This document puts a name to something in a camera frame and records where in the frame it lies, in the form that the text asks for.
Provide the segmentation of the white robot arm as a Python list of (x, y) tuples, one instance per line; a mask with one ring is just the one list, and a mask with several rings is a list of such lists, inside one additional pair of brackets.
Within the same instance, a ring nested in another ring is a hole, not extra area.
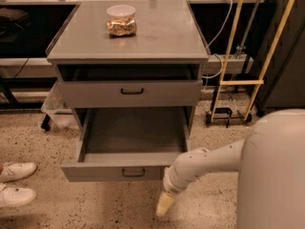
[(244, 139), (179, 155), (165, 169), (156, 214), (194, 181), (221, 172), (238, 173), (236, 229), (305, 229), (305, 110), (267, 114)]

